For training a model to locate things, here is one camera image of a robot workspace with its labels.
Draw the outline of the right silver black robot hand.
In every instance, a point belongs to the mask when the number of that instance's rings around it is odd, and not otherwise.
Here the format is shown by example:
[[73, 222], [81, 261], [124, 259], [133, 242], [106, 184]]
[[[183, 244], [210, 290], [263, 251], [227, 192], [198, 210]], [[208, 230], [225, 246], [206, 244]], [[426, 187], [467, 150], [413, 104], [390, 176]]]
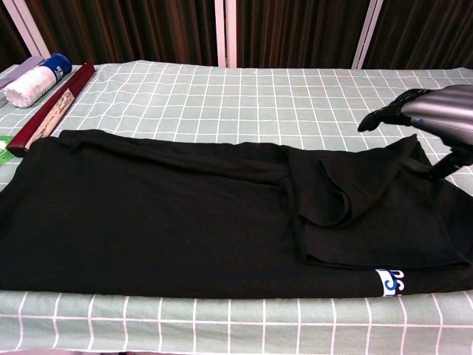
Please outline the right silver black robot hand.
[[359, 132], [380, 124], [413, 126], [439, 137], [450, 153], [433, 166], [405, 159], [403, 166], [426, 179], [444, 179], [472, 165], [472, 85], [455, 84], [441, 89], [408, 89], [394, 101], [366, 115]]

